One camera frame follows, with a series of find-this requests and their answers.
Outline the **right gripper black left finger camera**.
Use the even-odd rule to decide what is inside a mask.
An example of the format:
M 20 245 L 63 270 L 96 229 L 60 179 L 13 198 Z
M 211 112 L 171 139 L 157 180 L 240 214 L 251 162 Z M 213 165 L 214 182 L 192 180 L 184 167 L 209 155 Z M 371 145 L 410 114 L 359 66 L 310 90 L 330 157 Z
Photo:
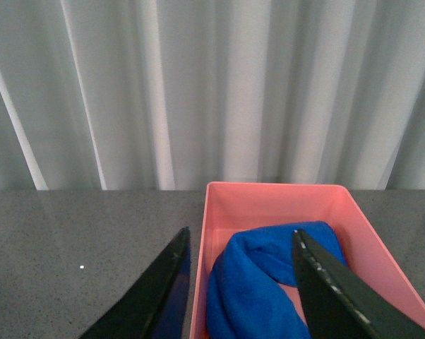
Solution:
M 81 338 L 180 338 L 190 287 L 190 239 L 189 228 L 180 229 Z

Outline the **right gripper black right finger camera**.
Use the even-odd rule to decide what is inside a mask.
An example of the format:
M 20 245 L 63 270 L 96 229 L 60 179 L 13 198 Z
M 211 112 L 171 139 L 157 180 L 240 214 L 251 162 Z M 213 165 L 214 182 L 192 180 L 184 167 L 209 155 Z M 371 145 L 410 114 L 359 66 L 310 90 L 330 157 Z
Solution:
M 425 338 L 425 328 L 385 301 L 304 230 L 292 235 L 292 257 L 312 338 Z

